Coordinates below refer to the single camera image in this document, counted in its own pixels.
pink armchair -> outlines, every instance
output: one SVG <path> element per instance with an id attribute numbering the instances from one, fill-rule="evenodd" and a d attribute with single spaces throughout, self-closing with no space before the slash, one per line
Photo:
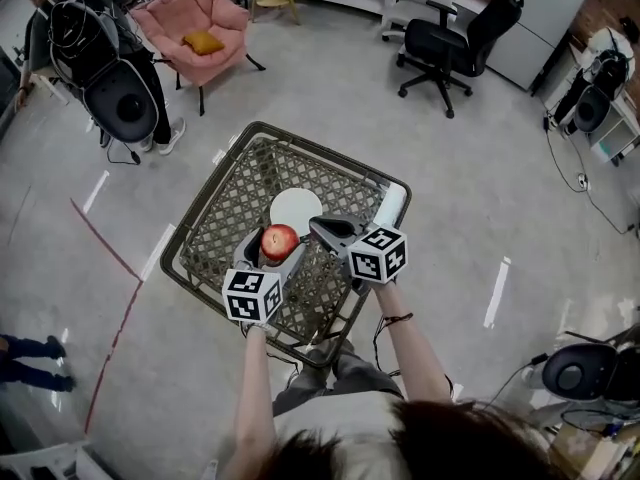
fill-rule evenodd
<path id="1" fill-rule="evenodd" d="M 230 0 L 152 0 L 131 11 L 147 39 L 167 65 L 176 70 L 176 89 L 180 75 L 200 92 L 200 115 L 204 114 L 202 86 L 225 69 L 249 59 L 260 71 L 244 44 L 249 12 Z M 208 30 L 224 48 L 209 55 L 197 55 L 182 38 L 197 30 Z"/>

red line on floor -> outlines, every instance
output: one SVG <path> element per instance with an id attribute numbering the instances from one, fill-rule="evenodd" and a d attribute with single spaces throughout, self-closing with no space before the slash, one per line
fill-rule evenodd
<path id="1" fill-rule="evenodd" d="M 91 222 L 89 221 L 89 219 L 87 219 L 87 216 L 84 214 L 84 212 L 80 209 L 80 207 L 75 203 L 75 201 L 71 198 L 69 198 L 69 200 L 71 201 L 71 204 L 73 205 L 73 209 L 78 213 L 78 215 L 80 215 L 80 218 L 84 221 L 84 223 L 89 227 L 89 229 L 91 230 L 91 232 L 96 236 L 96 238 L 98 240 L 100 240 L 100 243 L 102 245 L 105 246 L 105 248 L 111 253 L 111 256 L 113 256 L 116 261 L 118 263 L 120 263 L 120 265 L 122 265 L 122 267 L 129 272 L 129 274 L 131 274 L 133 277 L 135 277 L 138 281 L 142 282 L 142 279 L 140 279 L 140 276 L 138 274 L 136 274 L 134 272 L 134 270 L 127 265 L 127 262 L 124 261 L 122 259 L 122 257 L 113 249 L 113 247 L 111 247 L 107 241 L 102 237 L 102 235 L 100 233 L 98 233 L 98 230 L 93 226 L 93 224 L 91 224 Z"/>
<path id="2" fill-rule="evenodd" d="M 129 304 L 127 305 L 127 309 L 124 312 L 124 317 L 122 318 L 122 322 L 120 323 L 120 328 L 118 329 L 118 332 L 116 333 L 115 337 L 113 338 L 113 342 L 111 343 L 111 350 L 107 354 L 107 357 L 105 358 L 104 363 L 102 364 L 100 375 L 98 375 L 98 382 L 96 382 L 96 387 L 94 388 L 93 395 L 91 396 L 91 404 L 89 404 L 89 412 L 87 413 L 87 419 L 85 420 L 85 423 L 84 423 L 85 434 L 89 432 L 89 425 L 91 425 L 93 409 L 96 405 L 96 400 L 98 399 L 98 393 L 100 392 L 100 388 L 102 387 L 102 380 L 104 379 L 104 372 L 107 369 L 107 363 L 111 361 L 111 357 L 116 351 L 116 345 L 118 344 L 118 339 L 120 338 L 120 334 L 122 333 L 124 326 L 127 323 L 127 320 L 129 319 L 131 308 L 133 308 L 133 304 L 135 303 L 136 298 L 138 297 L 138 292 L 140 291 L 142 284 L 143 284 L 142 281 L 138 281 L 138 285 L 136 286 L 136 289 L 133 292 L 133 295 L 131 296 L 131 300 L 129 300 Z"/>

black and white cube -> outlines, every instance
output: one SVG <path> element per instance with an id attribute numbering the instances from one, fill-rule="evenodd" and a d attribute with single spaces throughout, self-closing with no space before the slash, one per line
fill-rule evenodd
<path id="1" fill-rule="evenodd" d="M 407 266 L 407 235 L 380 226 L 349 246 L 351 276 L 386 284 Z"/>
<path id="2" fill-rule="evenodd" d="M 229 320 L 267 322 L 282 304 L 280 274 L 227 270 L 222 298 Z"/>

hand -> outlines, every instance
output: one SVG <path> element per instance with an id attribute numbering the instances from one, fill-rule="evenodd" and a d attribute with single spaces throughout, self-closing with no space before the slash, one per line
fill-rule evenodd
<path id="1" fill-rule="evenodd" d="M 24 88 L 20 88 L 18 94 L 16 94 L 16 99 L 13 102 L 13 110 L 15 110 L 16 114 L 18 111 L 25 106 L 27 102 L 27 90 Z"/>

white t-shirt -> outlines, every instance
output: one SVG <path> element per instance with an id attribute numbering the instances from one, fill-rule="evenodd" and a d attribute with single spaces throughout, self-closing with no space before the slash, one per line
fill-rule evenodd
<path id="1" fill-rule="evenodd" d="M 281 441 L 301 430 L 320 432 L 323 442 L 340 438 L 336 454 L 345 480 L 403 480 L 410 475 L 389 433 L 400 429 L 391 414 L 398 401 L 375 391 L 313 398 L 275 418 L 276 432 Z"/>
<path id="2" fill-rule="evenodd" d="M 624 55 L 628 61 L 628 69 L 627 69 L 627 82 L 631 80 L 633 73 L 636 70 L 636 60 L 633 53 L 633 48 L 627 41 L 627 38 L 624 37 L 620 32 L 613 30 L 612 28 L 606 27 L 598 30 L 589 42 L 587 43 L 587 49 L 582 52 L 582 57 L 580 59 L 580 67 L 584 69 L 584 79 L 587 82 L 593 82 L 593 73 L 589 70 L 593 61 L 600 55 L 602 52 L 606 50 L 615 50 L 616 46 L 618 51 Z"/>

